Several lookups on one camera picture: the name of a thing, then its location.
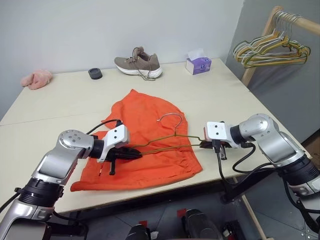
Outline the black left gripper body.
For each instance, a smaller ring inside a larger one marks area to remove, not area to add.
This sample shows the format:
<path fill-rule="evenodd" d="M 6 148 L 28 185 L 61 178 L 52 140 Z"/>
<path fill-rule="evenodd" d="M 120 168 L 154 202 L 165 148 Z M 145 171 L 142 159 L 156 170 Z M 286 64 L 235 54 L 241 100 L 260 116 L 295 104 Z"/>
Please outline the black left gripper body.
<path fill-rule="evenodd" d="M 128 148 L 127 147 L 120 147 L 120 148 L 112 148 L 108 151 L 105 162 L 110 163 L 110 170 L 109 175 L 113 176 L 116 174 L 116 160 L 128 160 Z"/>

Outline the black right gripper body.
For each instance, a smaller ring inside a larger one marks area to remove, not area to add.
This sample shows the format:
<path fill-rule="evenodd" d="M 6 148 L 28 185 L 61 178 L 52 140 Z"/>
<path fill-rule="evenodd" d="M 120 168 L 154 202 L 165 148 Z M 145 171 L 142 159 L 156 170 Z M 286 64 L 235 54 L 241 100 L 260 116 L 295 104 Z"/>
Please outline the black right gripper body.
<path fill-rule="evenodd" d="M 212 148 L 216 153 L 218 160 L 227 160 L 226 148 L 231 148 L 231 145 L 225 140 L 212 140 Z"/>

